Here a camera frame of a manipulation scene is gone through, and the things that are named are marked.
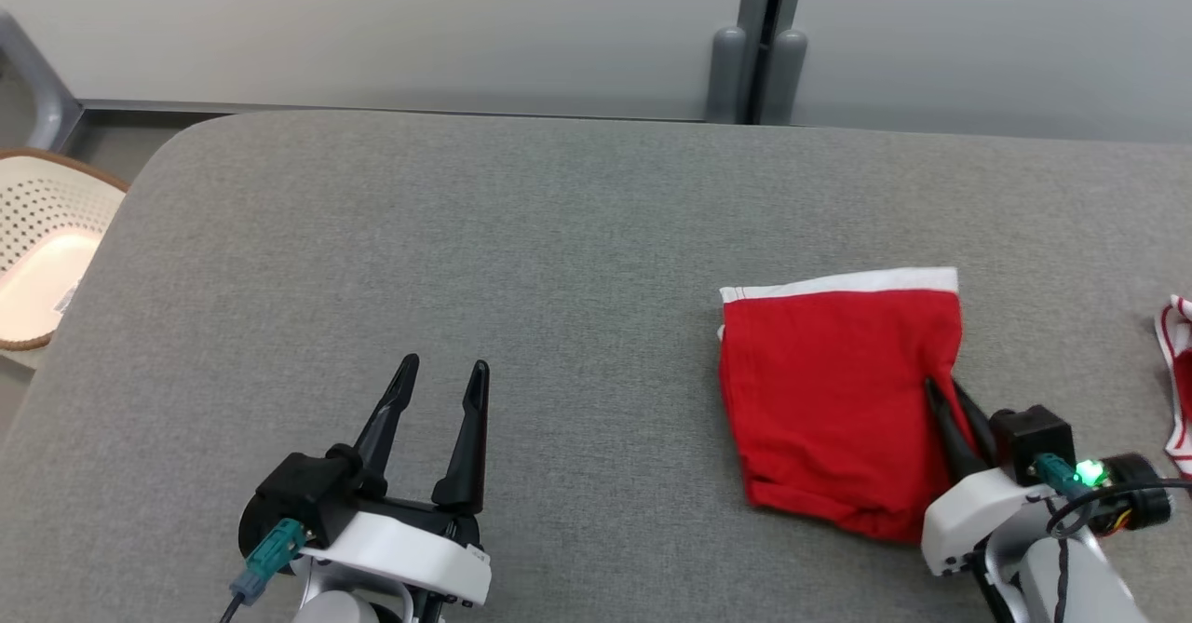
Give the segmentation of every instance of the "gray chair leg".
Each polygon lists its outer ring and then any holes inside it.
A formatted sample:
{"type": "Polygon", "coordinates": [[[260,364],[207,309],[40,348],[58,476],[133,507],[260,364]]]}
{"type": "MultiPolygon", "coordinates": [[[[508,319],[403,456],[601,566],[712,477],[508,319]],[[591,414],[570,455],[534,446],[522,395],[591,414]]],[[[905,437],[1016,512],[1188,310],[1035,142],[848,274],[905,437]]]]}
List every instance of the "gray chair leg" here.
{"type": "Polygon", "coordinates": [[[8,57],[8,62],[12,62],[17,73],[33,91],[37,123],[26,144],[30,148],[42,148],[43,151],[61,151],[82,117],[82,106],[20,29],[17,19],[4,10],[0,10],[0,54],[8,57]]]}

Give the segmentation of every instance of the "teal connector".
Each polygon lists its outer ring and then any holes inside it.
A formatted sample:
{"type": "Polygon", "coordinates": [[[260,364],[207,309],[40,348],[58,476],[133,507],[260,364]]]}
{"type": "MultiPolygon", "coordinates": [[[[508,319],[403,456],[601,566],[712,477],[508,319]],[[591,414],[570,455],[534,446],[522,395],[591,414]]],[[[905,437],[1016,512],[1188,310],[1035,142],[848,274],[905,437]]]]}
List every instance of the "teal connector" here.
{"type": "Polygon", "coordinates": [[[306,530],[292,518],[283,518],[244,559],[244,571],[231,582],[231,592],[243,596],[244,606],[252,606],[265,592],[265,586],[279,569],[298,557],[306,546],[306,530]]]}
{"type": "Polygon", "coordinates": [[[1043,454],[1035,459],[1036,475],[1048,486],[1055,488],[1057,493],[1074,500],[1078,497],[1093,492],[1087,486],[1076,471],[1055,454],[1043,454]]]}

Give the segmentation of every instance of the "gray table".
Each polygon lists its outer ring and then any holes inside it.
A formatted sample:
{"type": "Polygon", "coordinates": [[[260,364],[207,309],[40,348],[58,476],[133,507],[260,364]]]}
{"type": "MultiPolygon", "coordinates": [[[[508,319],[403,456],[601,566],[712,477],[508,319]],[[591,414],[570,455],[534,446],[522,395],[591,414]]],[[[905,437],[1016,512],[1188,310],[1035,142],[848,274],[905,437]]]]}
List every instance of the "gray table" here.
{"type": "MultiPolygon", "coordinates": [[[[350,440],[422,355],[392,491],[442,474],[492,365],[489,606],[452,621],[977,621],[918,552],[749,509],[716,288],[961,272],[957,376],[1086,456],[1162,456],[1150,317],[1192,291],[1192,149],[297,111],[145,167],[0,454],[6,622],[216,619],[286,453],[350,440]]],[[[1109,543],[1182,621],[1192,515],[1109,543]]],[[[293,579],[237,622],[286,622],[293,579]]]]}

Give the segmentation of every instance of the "folded clothing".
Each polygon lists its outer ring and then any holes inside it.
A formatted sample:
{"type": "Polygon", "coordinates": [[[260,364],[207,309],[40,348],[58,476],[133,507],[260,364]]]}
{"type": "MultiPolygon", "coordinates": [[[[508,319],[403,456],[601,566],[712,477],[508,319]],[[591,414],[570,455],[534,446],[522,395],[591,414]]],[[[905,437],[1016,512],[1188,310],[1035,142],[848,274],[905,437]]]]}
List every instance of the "folded clothing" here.
{"type": "Polygon", "coordinates": [[[1172,436],[1167,455],[1184,479],[1192,479],[1192,301],[1172,295],[1155,318],[1155,335],[1172,373],[1172,436]]]}
{"type": "Polygon", "coordinates": [[[924,512],[949,488],[927,378],[973,441],[951,382],[961,343],[954,267],[721,297],[720,382],[749,501],[918,543],[924,512]]]}

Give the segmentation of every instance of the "perforated plastic basket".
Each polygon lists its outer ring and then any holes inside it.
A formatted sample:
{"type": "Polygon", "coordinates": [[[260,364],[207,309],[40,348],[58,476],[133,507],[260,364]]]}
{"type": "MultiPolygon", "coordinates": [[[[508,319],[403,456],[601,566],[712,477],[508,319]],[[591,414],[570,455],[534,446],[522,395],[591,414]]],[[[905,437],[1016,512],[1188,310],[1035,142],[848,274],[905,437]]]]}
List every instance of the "perforated plastic basket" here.
{"type": "Polygon", "coordinates": [[[128,189],[54,152],[0,151],[0,355],[37,368],[128,189]]]}

